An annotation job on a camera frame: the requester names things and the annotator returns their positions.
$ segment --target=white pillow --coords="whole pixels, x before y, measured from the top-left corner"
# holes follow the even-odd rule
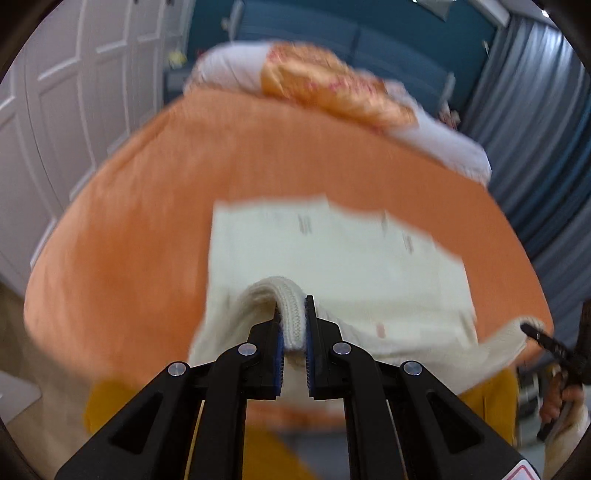
[[[213,85],[226,90],[260,94],[261,70],[271,42],[236,41],[218,45],[199,58],[184,85],[187,93],[195,85]]]
[[[431,155],[450,170],[488,185],[492,175],[491,164],[480,144],[435,120],[406,92],[402,83],[386,80],[385,85],[390,97],[411,107],[417,116],[415,125],[389,130],[390,137]]]

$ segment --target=orange blanket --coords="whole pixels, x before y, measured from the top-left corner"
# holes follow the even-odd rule
[[[203,316],[214,201],[318,194],[385,209],[459,255],[481,339],[518,315],[552,330],[535,272],[481,185],[325,113],[199,88],[68,209],[31,275],[28,330],[71,370],[142,385],[186,358]]]

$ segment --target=white towel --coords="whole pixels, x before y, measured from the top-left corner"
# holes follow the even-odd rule
[[[326,199],[217,204],[206,314],[189,364],[214,361],[245,341],[277,302],[288,352],[282,400],[313,408],[301,361],[305,294],[344,340],[394,365],[420,361],[455,393],[493,376],[525,347],[523,319],[478,345],[461,260],[385,213],[353,214]]]

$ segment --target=finger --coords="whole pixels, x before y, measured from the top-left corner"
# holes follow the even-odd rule
[[[550,417],[550,415],[540,410],[540,420],[542,421],[542,423],[550,423],[552,421],[552,418]]]
[[[562,399],[564,401],[581,403],[585,401],[585,392],[580,386],[571,385],[570,387],[565,388],[562,392]]]
[[[551,385],[551,388],[548,389],[544,399],[544,404],[546,403],[558,408],[562,406],[562,398],[560,397],[560,384]]]
[[[544,403],[540,409],[540,417],[544,417],[546,422],[557,419],[560,415],[560,409],[549,403]]]
[[[545,413],[547,413],[552,420],[556,420],[560,417],[560,409],[558,407],[549,406]]]

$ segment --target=white door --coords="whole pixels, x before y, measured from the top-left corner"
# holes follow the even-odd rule
[[[21,294],[61,215],[29,121],[24,56],[0,83],[0,275]]]
[[[134,0],[131,21],[132,129],[162,108],[165,0]]]
[[[169,52],[187,53],[189,27],[193,18],[195,0],[166,0],[164,58]]]
[[[165,0],[64,0],[27,51],[31,124],[66,207],[161,107]]]
[[[130,29],[135,7],[134,0],[86,0],[83,5],[84,122],[99,165],[131,135]]]
[[[82,92],[86,0],[65,0],[39,25],[27,48],[31,125],[47,175],[63,207],[92,177],[96,132]]]

